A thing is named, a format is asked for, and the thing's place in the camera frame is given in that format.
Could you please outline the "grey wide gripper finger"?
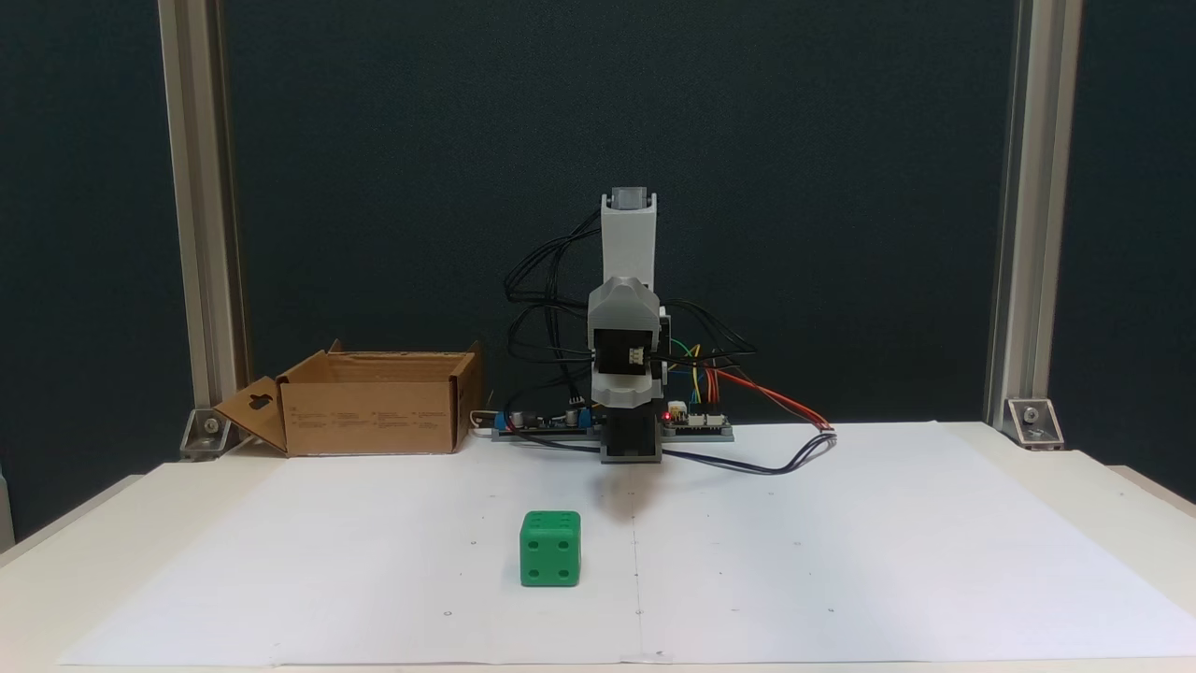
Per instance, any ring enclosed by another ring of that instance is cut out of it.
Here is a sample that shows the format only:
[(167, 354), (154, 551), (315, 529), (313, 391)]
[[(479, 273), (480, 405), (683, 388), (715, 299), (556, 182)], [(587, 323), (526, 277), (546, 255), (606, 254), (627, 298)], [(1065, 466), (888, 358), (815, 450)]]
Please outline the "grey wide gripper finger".
[(587, 298), (591, 331), (658, 331), (661, 299), (639, 279), (612, 277)]

